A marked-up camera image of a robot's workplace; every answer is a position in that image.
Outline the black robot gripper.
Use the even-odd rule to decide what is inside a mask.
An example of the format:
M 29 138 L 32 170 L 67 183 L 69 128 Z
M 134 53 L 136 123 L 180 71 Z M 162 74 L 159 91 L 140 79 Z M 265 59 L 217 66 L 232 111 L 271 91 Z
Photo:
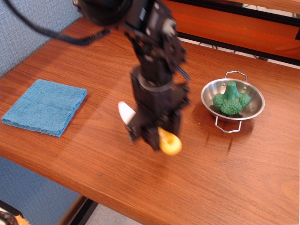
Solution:
M 173 81 L 158 86 L 146 80 L 142 68 L 131 72 L 134 98 L 137 103 L 125 122 L 128 138 L 134 143 L 142 138 L 153 150 L 181 151 L 181 110 L 189 104 L 189 87 Z

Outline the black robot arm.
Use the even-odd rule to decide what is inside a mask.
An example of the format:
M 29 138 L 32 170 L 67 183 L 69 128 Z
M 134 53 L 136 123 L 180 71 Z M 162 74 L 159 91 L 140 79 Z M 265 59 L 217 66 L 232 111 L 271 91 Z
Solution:
M 190 77 L 181 68 L 185 49 L 178 39 L 170 9 L 160 0 L 75 0 L 78 11 L 92 23 L 124 33 L 140 65 L 131 71 L 137 109 L 119 102 L 129 139 L 142 138 L 152 149 L 177 155 L 181 110 L 188 103 L 186 83 L 175 84 L 173 75 Z

